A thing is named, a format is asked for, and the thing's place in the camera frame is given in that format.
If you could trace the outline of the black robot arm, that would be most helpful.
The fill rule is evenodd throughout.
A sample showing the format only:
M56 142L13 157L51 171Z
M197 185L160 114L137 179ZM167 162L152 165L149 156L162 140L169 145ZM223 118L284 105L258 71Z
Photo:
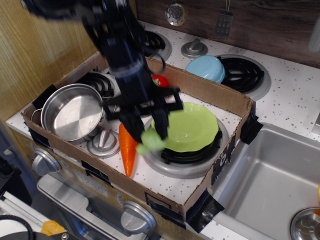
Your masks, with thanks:
M180 90L155 85L145 58L147 35L127 0L24 0L22 5L46 20L81 22L106 58L121 92L104 103L105 109L119 107L118 112L107 113L108 119L120 120L140 142L144 131L141 116L150 114L159 137L167 138L170 112L183 108Z

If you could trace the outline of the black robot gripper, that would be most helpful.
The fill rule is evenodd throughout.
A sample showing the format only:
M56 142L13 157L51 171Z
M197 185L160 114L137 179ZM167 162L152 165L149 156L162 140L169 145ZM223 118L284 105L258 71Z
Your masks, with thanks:
M141 115L151 114L156 132L165 140L168 137L169 113L184 107L180 89L155 85L146 63L119 67L110 63L109 72L115 77L121 94L102 101L107 118L119 119L131 137L142 143L141 135L145 129Z

